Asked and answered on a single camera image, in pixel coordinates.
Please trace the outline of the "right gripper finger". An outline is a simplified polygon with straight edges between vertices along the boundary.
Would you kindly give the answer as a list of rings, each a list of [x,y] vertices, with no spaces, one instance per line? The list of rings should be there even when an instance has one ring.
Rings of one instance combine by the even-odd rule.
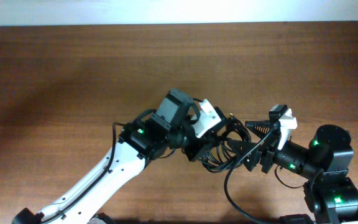
[[[246,121],[245,127],[253,133],[268,133],[273,124],[269,120]]]
[[[227,145],[232,151],[234,151],[238,158],[241,158],[243,155],[247,154],[247,156],[242,161],[242,164],[244,164],[248,171],[252,171],[261,159],[262,151],[258,148],[252,150],[257,145],[254,142],[232,139],[228,140]]]

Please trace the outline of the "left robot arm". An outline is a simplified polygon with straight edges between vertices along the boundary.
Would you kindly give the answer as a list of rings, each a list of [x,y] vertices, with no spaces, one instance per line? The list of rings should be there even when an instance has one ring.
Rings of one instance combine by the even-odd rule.
[[[113,134],[104,159],[59,199],[39,212],[24,208],[13,219],[21,223],[91,223],[97,211],[128,181],[166,149],[194,149],[209,144],[211,131],[226,118],[207,99],[171,89],[157,109],[143,111]]]

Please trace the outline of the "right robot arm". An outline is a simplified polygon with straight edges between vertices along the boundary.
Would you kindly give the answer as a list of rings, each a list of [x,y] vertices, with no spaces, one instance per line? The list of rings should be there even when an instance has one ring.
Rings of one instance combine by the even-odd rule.
[[[348,131],[322,125],[303,147],[290,139],[298,123],[287,105],[275,105],[267,120],[247,121],[245,126],[260,140],[228,141],[237,156],[236,166],[253,170],[260,164],[268,173],[277,165],[306,179],[304,200],[313,216],[285,215],[280,223],[358,223],[358,189],[347,176],[354,155]]]

